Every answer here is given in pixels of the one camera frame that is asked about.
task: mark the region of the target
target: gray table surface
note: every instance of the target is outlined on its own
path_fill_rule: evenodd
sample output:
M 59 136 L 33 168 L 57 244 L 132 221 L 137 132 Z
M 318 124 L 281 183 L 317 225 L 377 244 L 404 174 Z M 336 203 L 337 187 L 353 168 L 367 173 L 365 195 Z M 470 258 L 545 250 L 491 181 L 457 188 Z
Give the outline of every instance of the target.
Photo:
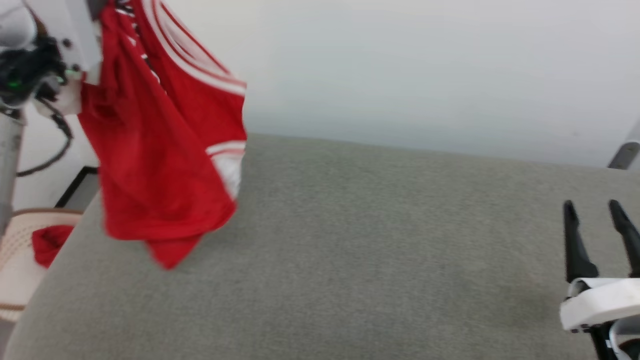
M 255 135 L 239 210 L 167 272 L 93 202 L 7 360 L 592 359 L 561 329 L 562 203 L 605 276 L 628 265 L 607 201 L 640 176 Z

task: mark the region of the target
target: woven basket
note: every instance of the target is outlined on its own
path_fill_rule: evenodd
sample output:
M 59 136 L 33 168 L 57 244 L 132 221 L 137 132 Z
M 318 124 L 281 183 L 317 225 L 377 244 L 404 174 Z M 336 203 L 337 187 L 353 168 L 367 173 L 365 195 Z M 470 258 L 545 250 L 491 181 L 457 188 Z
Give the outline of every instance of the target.
M 31 234 L 53 225 L 75 226 L 82 213 L 25 209 L 13 214 L 0 242 L 0 319 L 17 322 L 47 269 L 36 263 Z

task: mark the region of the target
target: beige basket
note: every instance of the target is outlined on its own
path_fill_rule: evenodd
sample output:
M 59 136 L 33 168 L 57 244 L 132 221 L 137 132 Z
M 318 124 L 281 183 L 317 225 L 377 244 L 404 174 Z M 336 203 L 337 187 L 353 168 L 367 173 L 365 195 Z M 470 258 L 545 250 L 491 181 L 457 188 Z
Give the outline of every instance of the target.
M 13 214 L 0 242 L 0 319 L 17 322 L 47 269 L 36 263 L 31 234 L 53 225 L 75 226 L 82 213 L 25 209 Z

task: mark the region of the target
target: floor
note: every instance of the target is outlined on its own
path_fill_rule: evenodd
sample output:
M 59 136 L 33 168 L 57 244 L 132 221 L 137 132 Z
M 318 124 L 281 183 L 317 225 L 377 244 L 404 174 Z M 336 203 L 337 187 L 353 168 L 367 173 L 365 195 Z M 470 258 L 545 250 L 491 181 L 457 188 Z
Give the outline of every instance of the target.
M 98 192 L 99 187 L 98 175 L 88 174 L 64 208 L 84 211 Z M 0 320 L 0 360 L 4 358 L 4 350 L 12 330 L 12 323 Z

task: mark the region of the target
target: cable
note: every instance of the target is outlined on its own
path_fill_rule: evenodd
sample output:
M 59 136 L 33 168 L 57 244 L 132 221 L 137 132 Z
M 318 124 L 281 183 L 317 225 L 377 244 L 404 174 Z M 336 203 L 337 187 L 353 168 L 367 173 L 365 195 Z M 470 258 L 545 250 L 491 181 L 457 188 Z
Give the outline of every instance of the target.
M 31 174 L 34 174 L 35 172 L 42 171 L 50 167 L 51 165 L 55 164 L 56 162 L 58 162 L 58 160 L 62 159 L 62 157 L 67 153 L 67 150 L 69 150 L 69 147 L 71 147 L 71 140 L 74 138 L 74 135 L 71 132 L 71 128 L 69 127 L 69 124 L 67 124 L 65 117 L 62 116 L 60 111 L 58 111 L 58 109 L 51 106 L 51 104 L 49 104 L 48 101 L 42 99 L 41 97 L 37 97 L 36 100 L 40 101 L 44 106 L 46 106 L 49 110 L 53 112 L 53 114 L 51 115 L 51 120 L 53 120 L 53 122 L 56 123 L 56 125 L 62 131 L 62 133 L 65 134 L 65 136 L 67 137 L 67 141 L 65 142 L 62 149 L 60 149 L 60 151 L 58 151 L 58 153 L 55 156 L 53 156 L 51 159 L 31 169 L 19 171 L 16 174 L 17 177 L 29 176 Z

